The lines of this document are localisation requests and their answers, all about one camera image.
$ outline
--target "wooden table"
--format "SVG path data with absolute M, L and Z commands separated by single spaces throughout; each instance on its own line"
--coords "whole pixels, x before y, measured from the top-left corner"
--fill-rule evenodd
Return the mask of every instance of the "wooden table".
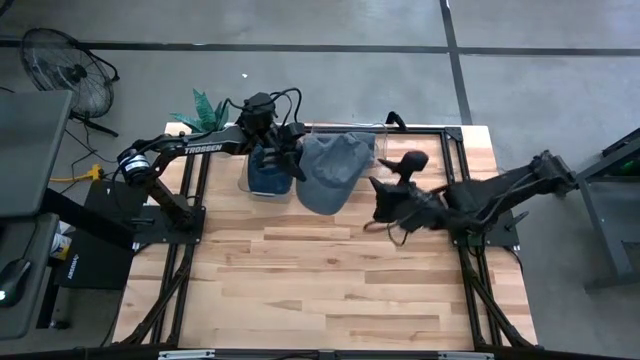
M 168 133 L 181 130 L 187 128 L 167 124 Z M 495 176 L 488 128 L 463 126 L 462 131 L 471 176 Z M 424 189 L 445 184 L 438 137 L 389 136 L 387 148 L 391 160 L 408 150 L 425 151 L 430 161 L 413 179 Z M 451 149 L 455 157 L 453 144 Z M 185 158 L 172 162 L 162 176 L 176 193 L 184 163 Z M 366 178 L 338 214 L 320 216 L 295 196 L 271 203 L 239 190 L 243 164 L 241 156 L 211 160 L 206 235 L 196 248 L 181 347 L 472 349 L 460 262 L 445 232 L 421 230 L 395 248 L 386 234 L 362 232 L 375 208 Z M 370 174 L 397 179 L 381 167 Z M 194 174 L 192 191 L 196 179 Z M 153 245 L 135 258 L 114 341 L 129 335 L 155 302 L 166 251 L 165 245 Z M 502 249 L 487 249 L 487 260 L 497 302 L 535 343 L 518 264 Z M 479 309 L 489 339 L 486 313 Z

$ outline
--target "gray baseball cap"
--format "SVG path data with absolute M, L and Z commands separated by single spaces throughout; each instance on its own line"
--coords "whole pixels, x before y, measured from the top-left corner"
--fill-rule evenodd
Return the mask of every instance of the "gray baseball cap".
M 296 193 L 302 205 L 321 215 L 340 211 L 371 163 L 374 147 L 374 134 L 305 136 L 299 166 L 307 181 L 296 181 Z

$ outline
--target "concrete floor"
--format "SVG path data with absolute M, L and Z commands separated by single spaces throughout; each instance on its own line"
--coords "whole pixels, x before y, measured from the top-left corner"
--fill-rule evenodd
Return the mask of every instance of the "concrete floor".
M 631 0 L 450 0 L 458 45 L 491 47 L 640 47 L 640 3 Z M 79 39 L 226 44 L 446 45 L 437 0 L 21 0 L 0 34 L 53 27 Z M 101 51 L 122 80 L 102 119 L 117 139 L 92 133 L 114 158 L 149 138 L 169 112 L 194 112 L 191 88 L 214 101 L 288 86 L 303 90 L 305 122 L 374 122 L 390 110 L 410 123 L 460 124 L 449 58 L 437 54 Z M 462 56 L 474 124 L 488 125 L 498 163 L 508 169 L 543 149 L 581 170 L 638 127 L 640 59 Z M 35 88 L 17 52 L 0 49 L 0 86 Z M 70 131 L 84 136 L 81 127 Z M 68 176 L 85 151 L 66 138 L 54 175 Z M 86 160 L 79 169 L 96 159 Z M 110 171 L 113 166 L 103 164 Z M 68 194 L 83 201 L 87 185 Z M 582 285 L 609 273 L 578 193 L 538 197 L 518 207 L 525 283 L 541 345 L 563 351 L 639 358 L 640 288 L 586 294 Z M 118 294 L 72 293 L 75 327 L 35 331 L 0 352 L 96 346 Z

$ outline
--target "green plant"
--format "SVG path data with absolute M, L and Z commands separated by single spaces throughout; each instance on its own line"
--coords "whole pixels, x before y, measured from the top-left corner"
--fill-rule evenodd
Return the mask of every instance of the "green plant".
M 171 116 L 190 127 L 194 132 L 222 130 L 229 120 L 229 109 L 225 108 L 223 112 L 222 102 L 219 102 L 216 109 L 213 110 L 207 95 L 204 92 L 199 93 L 196 89 L 193 89 L 193 99 L 196 103 L 197 118 L 180 113 L 171 113 Z

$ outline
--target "fan stand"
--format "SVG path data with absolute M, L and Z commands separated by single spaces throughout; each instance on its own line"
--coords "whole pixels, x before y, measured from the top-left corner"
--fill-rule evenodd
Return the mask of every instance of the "fan stand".
M 104 127 L 102 125 L 98 125 L 98 124 L 92 122 L 90 120 L 91 118 L 89 117 L 88 114 L 85 114 L 85 116 L 72 115 L 71 117 L 80 120 L 88 128 L 92 128 L 94 130 L 101 131 L 101 132 L 109 134 L 109 135 L 111 135 L 113 137 L 118 137 L 118 135 L 119 135 L 117 132 L 115 132 L 115 131 L 113 131 L 113 130 L 111 130 L 109 128 L 106 128 L 106 127 Z

